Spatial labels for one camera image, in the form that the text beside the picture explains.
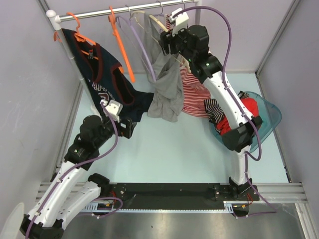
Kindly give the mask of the orange hanger with navy top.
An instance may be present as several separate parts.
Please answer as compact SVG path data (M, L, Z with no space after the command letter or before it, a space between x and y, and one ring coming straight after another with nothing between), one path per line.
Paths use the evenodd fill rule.
M79 28L80 28L81 24L80 24L79 19L78 19L73 13L71 13L71 12L67 12L66 14L72 16L72 17L75 19L75 21L77 22L77 26L76 26L76 28L75 28L76 31L75 31L75 34L74 34L75 39L76 39L78 42L86 42L86 41L87 41L87 42L91 43L91 45L96 45L96 42L94 42L93 40L89 39L88 37L86 37L86 36L80 34ZM60 37L58 36L58 32L57 32L57 31L55 31L54 34L53 34L53 40L54 40L54 41L58 40L59 42L62 42L62 40L61 40ZM87 56L90 55L89 53L93 53L93 50L90 50L89 52L85 52L85 51L83 51L83 50L81 50L81 51L82 51L82 53L86 54ZM122 66L119 67L119 70L120 70L121 73L124 73L124 69L123 69Z

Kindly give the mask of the red white striped tank top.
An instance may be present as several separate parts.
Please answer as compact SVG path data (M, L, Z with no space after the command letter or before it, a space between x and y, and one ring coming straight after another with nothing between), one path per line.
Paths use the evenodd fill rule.
M180 61L179 69L184 93L182 111L194 117L208 118L204 101L211 98L210 92L191 73L187 61L180 55L178 60Z

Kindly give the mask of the cream plastic hanger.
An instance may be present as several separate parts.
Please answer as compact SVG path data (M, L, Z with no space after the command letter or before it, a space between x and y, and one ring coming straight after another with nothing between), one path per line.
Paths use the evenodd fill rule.
M144 31L145 31L145 28L139 22L137 15L145 15L145 13L146 12L142 11L142 10L135 10L132 13L133 19L135 20L137 25L140 26ZM158 18L156 18L154 15L149 14L149 18L159 26L160 32L162 32L162 31L168 32L168 29L165 27L165 25ZM180 69L186 69L188 73L191 72L189 64L186 62L184 57L178 56L178 57L174 57L174 59L179 63Z

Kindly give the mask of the empty orange plastic hanger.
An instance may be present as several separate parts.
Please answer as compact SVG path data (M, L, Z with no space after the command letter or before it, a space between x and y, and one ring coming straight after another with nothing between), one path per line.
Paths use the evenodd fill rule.
M127 53L125 51L122 39L121 39L121 37L119 35L119 32L117 30L117 27L116 27L116 18L115 18L115 14L114 14L113 8L111 6L109 6L109 10L111 11L111 13L110 13L110 15L108 15L108 20L109 20L109 23L111 24L111 27L112 27L112 34L115 36L115 39L117 41L119 50L121 52L121 55L123 57L125 65L127 67L128 74L130 76L130 80L131 80L132 83L134 83L135 82L135 76L134 76L134 73L132 71L132 67L130 65L130 62L129 62Z

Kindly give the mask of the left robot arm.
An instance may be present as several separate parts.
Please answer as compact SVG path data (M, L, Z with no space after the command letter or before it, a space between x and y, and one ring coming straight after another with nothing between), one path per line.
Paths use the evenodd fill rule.
M130 119L119 122L109 117L88 116L83 119L79 133L69 147L64 162L50 186L36 204L24 215L20 231L27 239L60 239L80 211L94 201L109 201L110 214L123 207L122 199L112 193L108 178L94 173L88 177L80 192L69 194L78 179L88 172L93 162L102 158L99 149L111 137L132 137L136 123Z

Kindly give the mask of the lilac hanger with striped top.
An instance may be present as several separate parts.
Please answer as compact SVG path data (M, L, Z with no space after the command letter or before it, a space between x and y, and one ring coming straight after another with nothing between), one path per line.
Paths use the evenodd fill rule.
M157 0L156 2L158 2L158 3L160 4L160 6L161 6L161 12L158 13L158 14L155 14L154 16L164 16L162 3L161 3L159 0ZM183 4L183 9L185 9L185 8L186 8L185 0L181 0L181 2L182 2L182 4Z

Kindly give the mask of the metal clothes rail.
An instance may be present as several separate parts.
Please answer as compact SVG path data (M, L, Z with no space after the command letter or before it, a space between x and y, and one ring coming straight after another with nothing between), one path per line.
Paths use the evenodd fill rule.
M161 3L163 7L182 4L180 0L161 1ZM202 1L201 0L185 0L185 4L187 3L195 3L196 5L199 5L200 3L202 3ZM151 8L157 8L157 7L161 7L161 6L158 2L154 2L149 4L130 6L130 10L133 12L135 10L145 10L145 9L151 9ZM120 7L120 8L113 8L113 11L114 11L114 14L119 14L119 13L128 12L128 9L126 7ZM85 19L85 18L110 15L110 13L111 11L107 9L107 10L100 10L100 11L93 11L93 12L78 13L78 14L75 14L75 16L78 19ZM60 24L62 22L75 20L72 16L67 14L57 15L56 12L51 9L46 11L46 16L49 18L54 30L56 31L59 31L61 29Z

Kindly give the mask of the teal translucent plastic basket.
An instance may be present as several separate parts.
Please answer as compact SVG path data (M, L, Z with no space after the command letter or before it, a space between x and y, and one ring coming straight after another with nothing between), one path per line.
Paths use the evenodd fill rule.
M277 106L261 97L259 94L251 91L240 91L239 98L253 98L257 101L259 108L259 116L262 119L261 127L259 128L259 135L261 142L273 132L277 125L281 122L282 114ZM210 123L211 131L219 142L222 142L222 136L216 131L215 126Z

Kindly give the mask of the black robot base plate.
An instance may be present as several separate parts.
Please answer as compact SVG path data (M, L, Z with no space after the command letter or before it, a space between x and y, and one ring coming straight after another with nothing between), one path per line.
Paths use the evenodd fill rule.
M115 209L125 207L164 207L169 209L205 209L226 201L247 208L259 197L249 186L240 191L219 183L117 183L102 187L99 201L109 201Z

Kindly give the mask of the grey tank top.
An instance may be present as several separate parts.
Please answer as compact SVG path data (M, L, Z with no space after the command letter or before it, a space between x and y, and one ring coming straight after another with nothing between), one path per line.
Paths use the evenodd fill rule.
M158 26L156 18L151 18L151 14L147 12L144 13L144 49L154 72L154 76L151 72L147 73L147 76L155 90L148 116L176 122L184 102L180 63L177 60L179 55L163 54L158 43Z

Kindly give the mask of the empty lilac plastic hanger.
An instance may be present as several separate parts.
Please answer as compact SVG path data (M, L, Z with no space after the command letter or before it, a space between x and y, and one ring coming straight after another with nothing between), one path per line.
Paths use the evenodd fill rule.
M128 9L128 12L130 13L130 18L125 18L125 17L121 17L121 16L116 16L115 17L115 20L116 20L116 23L118 24L118 27L121 29L121 31L123 32L123 34L126 36L126 38L131 42L131 44L135 47L135 49L137 49L137 47L135 46L135 44L132 42L132 40L129 39L129 37L127 36L127 34L122 30L122 27L121 27L121 22L120 22L120 19L122 19L126 24L127 26L130 27L131 29L131 32L132 34L134 35L135 39L137 40L138 42L138 45L142 51L142 54L143 56L141 56L141 54L139 53L139 57L143 63L143 65L146 67L147 71L151 74L151 77L152 77L152 80L154 82L156 82L157 78L155 76L155 72L154 72L154 69L153 69L153 66L150 62L150 59L148 57L148 54L144 48L144 45L140 39L140 37L138 36L135 28L133 27L132 25L132 22L131 22L131 19L133 17L133 14L132 14L132 11L130 10L130 7L126 4L125 7Z

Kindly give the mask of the red garment in basket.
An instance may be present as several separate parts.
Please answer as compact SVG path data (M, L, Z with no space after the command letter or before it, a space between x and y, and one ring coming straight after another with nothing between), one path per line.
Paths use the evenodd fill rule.
M247 97L247 98L242 98L241 101L243 102L244 106L252 113L253 116L255 117L259 116L259 108L258 108L257 101L255 99ZM217 105L215 112L216 112L214 116L215 122L216 122L215 129L220 135L224 135L225 133L231 130L228 119L225 116L225 113L220 107L220 105Z

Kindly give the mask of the black white striped garment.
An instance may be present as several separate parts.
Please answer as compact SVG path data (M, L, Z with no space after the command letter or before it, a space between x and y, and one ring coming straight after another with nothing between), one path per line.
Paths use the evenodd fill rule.
M204 100L205 112L209 116L209 122L214 126L217 126L223 122L226 118L225 113L216 99Z

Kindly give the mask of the navy blue tank top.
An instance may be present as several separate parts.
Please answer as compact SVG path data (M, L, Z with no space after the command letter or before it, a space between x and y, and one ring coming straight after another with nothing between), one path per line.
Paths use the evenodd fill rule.
M101 100L114 100L123 105L121 118L140 122L143 113L149 110L154 93L134 89L121 72L121 63L98 43L79 42L75 31L65 28L62 31L98 112L103 111Z

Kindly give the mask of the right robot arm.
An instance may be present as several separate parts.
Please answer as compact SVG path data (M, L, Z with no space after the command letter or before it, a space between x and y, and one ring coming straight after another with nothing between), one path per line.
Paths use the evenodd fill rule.
M201 25L179 31L171 29L162 32L159 37L164 55L178 53L183 56L189 63L192 74L221 106L230 126L230 131L221 138L234 156L229 191L234 199L241 200L251 188L252 180L248 176L246 161L253 137L258 136L262 119L254 116L235 93L227 80L225 65L210 53L208 43L207 29Z

